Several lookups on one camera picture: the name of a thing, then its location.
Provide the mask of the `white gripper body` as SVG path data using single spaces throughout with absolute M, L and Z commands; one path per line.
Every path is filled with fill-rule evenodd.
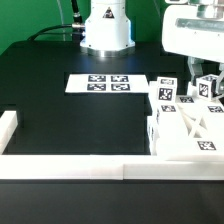
M 165 0 L 162 45 L 180 55 L 224 63 L 224 0 Z

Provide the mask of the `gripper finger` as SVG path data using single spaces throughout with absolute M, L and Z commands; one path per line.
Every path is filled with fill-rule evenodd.
M 220 74 L 216 80 L 215 92 L 218 95 L 224 96 L 224 63 L 219 65 Z
M 188 57 L 187 64 L 191 74 L 191 84 L 196 85 L 196 79 L 203 76 L 203 60 L 195 57 Z

